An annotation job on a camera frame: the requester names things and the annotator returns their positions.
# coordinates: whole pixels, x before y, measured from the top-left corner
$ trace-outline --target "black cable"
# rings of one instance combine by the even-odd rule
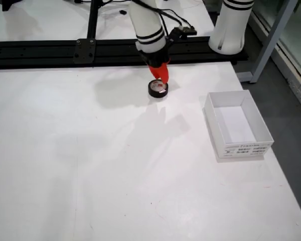
[[[179,16],[174,10],[172,9],[160,9],[162,11],[171,11],[173,12],[177,17],[179,17],[184,23],[186,23],[188,26],[193,27],[186,19],[183,19],[181,16]]]
[[[186,24],[188,24],[190,27],[192,27],[192,25],[186,20],[186,19],[183,19],[182,17],[180,17],[176,12],[174,12],[173,10],[171,9],[158,9],[158,8],[153,8],[151,6],[149,6],[148,4],[142,2],[141,0],[121,0],[121,1],[114,1],[114,0],[109,0],[105,3],[103,3],[103,6],[106,5],[106,4],[110,4],[110,3],[123,3],[123,2],[128,2],[128,1],[131,1],[131,2],[134,2],[136,3],[137,5],[140,5],[141,7],[144,7],[148,10],[151,10],[155,13],[158,13],[162,22],[163,22],[163,25],[164,25],[164,28],[165,28],[165,31],[166,33],[168,33],[167,31],[167,27],[166,27],[166,24],[165,24],[165,21],[164,21],[164,18],[162,15],[164,15],[165,17],[169,18],[169,19],[172,19],[174,21],[176,21],[179,25],[182,25],[182,22],[180,20],[178,20],[177,18],[173,17],[172,15],[169,15],[167,13],[165,13],[164,11],[172,11],[178,18],[180,18],[183,22],[185,22]],[[82,3],[90,3],[91,1],[82,1]]]
[[[140,5],[141,7],[152,10],[155,13],[163,14],[165,17],[176,21],[177,23],[179,23],[179,25],[182,25],[182,22],[180,20],[178,20],[177,18],[173,17],[172,15],[169,15],[169,14],[165,13],[164,11],[161,11],[160,9],[153,8],[153,7],[149,6],[148,4],[142,2],[141,0],[131,0],[131,1],[138,4],[138,5]]]

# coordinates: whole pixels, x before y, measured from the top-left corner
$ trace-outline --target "open cardboard box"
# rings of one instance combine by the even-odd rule
[[[209,93],[204,109],[220,158],[261,156],[274,142],[248,90]]]

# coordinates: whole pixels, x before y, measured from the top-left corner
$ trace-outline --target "white tabletop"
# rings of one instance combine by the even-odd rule
[[[90,4],[73,0],[23,0],[8,12],[0,5],[0,41],[76,40],[87,37]],[[134,39],[129,3],[108,4],[99,10],[96,39]],[[157,0],[158,8],[172,9],[188,20],[198,36],[209,36],[214,29],[202,0]],[[166,19],[168,29],[178,24]]]
[[[272,150],[222,163],[202,107],[229,63],[0,71],[1,240],[301,240]]]

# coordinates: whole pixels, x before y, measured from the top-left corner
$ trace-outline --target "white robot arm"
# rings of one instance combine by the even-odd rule
[[[165,36],[159,11],[180,24],[168,36]],[[131,0],[129,15],[136,32],[137,50],[149,66],[153,76],[161,79],[163,83],[167,83],[169,80],[167,64],[170,61],[168,48],[181,37],[196,35],[194,27],[182,27],[182,23],[178,19],[157,8],[156,0]]]

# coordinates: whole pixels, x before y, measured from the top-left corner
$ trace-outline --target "black mount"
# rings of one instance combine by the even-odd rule
[[[136,49],[136,39],[95,40],[98,9],[102,0],[92,0],[86,39],[66,41],[0,42],[0,69],[76,68],[145,65]],[[247,54],[221,55],[208,46],[209,37],[192,37],[192,29],[175,28],[168,37],[172,64],[244,61]]]

